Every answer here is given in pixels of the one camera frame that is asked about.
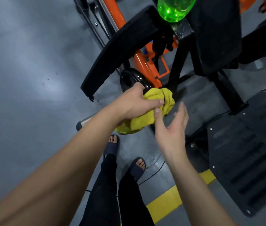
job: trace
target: black pants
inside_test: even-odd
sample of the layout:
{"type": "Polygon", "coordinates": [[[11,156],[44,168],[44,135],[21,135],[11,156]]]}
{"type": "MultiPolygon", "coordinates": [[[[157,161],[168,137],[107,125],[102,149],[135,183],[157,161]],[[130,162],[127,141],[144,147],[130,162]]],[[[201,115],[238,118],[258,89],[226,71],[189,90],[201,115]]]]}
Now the black pants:
{"type": "Polygon", "coordinates": [[[118,208],[116,167],[116,156],[108,154],[101,164],[101,171],[90,193],[80,226],[119,226],[120,215],[122,226],[154,225],[137,182],[128,172],[119,182],[118,208]]]}

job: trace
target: green bottle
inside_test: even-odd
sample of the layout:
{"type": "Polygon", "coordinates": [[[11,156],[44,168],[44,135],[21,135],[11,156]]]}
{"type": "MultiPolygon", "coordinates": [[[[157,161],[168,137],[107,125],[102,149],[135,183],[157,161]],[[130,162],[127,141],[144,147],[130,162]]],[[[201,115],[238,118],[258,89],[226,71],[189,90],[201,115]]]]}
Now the green bottle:
{"type": "Polygon", "coordinates": [[[194,6],[196,0],[158,0],[158,12],[168,22],[182,20],[194,6]]]}

